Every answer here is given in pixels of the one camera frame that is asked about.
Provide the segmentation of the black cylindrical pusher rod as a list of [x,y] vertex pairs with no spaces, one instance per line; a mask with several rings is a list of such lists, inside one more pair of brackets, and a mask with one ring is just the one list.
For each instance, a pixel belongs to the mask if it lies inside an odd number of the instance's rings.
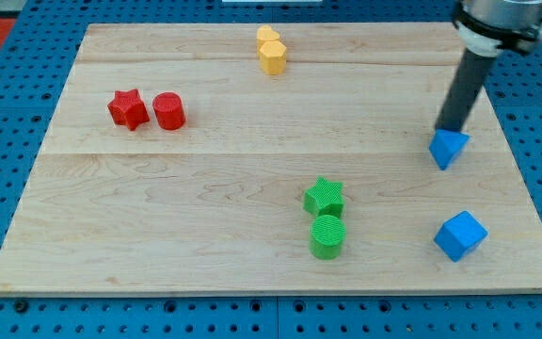
[[434,127],[461,132],[496,58],[466,49],[438,113]]

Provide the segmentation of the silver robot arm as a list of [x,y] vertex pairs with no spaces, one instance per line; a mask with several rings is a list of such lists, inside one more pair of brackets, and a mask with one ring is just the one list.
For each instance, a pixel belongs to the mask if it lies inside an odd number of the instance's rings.
[[542,0],[457,0],[452,23],[465,50],[435,127],[460,132],[498,56],[527,56],[542,41]]

